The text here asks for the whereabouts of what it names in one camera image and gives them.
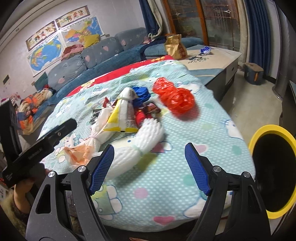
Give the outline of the person's left hand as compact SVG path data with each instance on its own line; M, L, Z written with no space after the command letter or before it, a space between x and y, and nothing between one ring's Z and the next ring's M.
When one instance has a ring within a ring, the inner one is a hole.
M30 170L29 178L22 180L15 185L14 202L19 211L24 214L30 213L31 204L27 199L26 194L30 192L36 182L39 183L43 181L49 171L50 170L46 169L43 163L38 163Z

